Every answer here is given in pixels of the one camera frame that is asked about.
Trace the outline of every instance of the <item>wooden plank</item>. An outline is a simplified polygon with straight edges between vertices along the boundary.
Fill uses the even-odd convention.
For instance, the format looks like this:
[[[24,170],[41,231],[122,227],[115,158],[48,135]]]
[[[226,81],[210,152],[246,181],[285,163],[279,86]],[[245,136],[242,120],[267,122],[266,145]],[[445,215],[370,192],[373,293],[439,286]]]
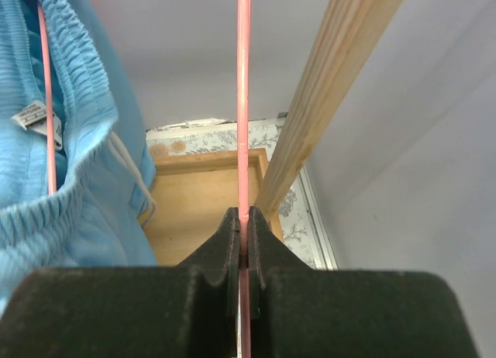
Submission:
[[[256,205],[271,217],[402,0],[330,0]]]
[[[152,196],[157,213],[144,229],[160,265],[181,262],[219,226],[228,207],[238,204],[237,152],[156,157]],[[254,203],[267,169],[265,149],[249,152],[249,196]],[[270,220],[282,240],[278,215]]]

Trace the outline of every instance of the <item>gray wall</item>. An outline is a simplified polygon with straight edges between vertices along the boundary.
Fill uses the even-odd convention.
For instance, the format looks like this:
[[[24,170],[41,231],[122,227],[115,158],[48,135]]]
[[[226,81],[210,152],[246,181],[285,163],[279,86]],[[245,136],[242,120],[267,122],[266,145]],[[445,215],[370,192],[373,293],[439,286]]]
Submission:
[[[253,0],[251,118],[287,111],[328,0]],[[146,124],[235,117],[236,0],[92,0]],[[496,356],[496,0],[405,0],[309,162],[342,268],[430,270]]]

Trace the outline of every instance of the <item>pink stick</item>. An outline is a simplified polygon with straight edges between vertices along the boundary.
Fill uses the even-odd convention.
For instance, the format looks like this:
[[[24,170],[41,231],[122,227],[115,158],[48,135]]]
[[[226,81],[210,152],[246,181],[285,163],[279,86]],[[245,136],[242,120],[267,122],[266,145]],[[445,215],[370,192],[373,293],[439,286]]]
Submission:
[[[50,75],[47,25],[40,3],[38,3],[38,18],[40,20],[41,51],[43,54],[43,71],[46,92],[46,165],[48,166],[48,193],[53,194],[57,191],[57,172],[55,165],[55,137],[53,134],[52,77]]]
[[[237,112],[238,198],[240,234],[239,299],[241,307],[241,352],[251,357],[250,285],[248,278],[248,66],[250,55],[250,0],[238,0]]]

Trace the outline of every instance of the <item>wooden tray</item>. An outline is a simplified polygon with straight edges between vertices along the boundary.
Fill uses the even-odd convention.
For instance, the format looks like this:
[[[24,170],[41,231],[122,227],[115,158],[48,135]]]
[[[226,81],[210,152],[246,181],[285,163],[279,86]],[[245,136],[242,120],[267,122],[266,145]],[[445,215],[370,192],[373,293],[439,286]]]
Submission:
[[[157,212],[145,234],[160,265],[176,265],[196,250],[219,226],[229,207],[238,206],[237,152],[154,157],[157,176],[152,196]],[[265,149],[249,153],[250,203],[267,170]],[[270,221],[282,241],[278,215]]]

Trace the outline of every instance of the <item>white label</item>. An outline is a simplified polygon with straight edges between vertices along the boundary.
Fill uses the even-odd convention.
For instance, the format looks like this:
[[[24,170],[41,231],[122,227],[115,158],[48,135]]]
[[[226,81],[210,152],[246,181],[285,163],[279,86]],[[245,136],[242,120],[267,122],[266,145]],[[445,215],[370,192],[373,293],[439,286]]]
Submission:
[[[20,113],[11,119],[25,130],[32,130],[40,135],[47,136],[47,107],[41,101],[34,101],[27,105]],[[55,149],[62,150],[62,122],[58,116],[53,114],[53,137]]]

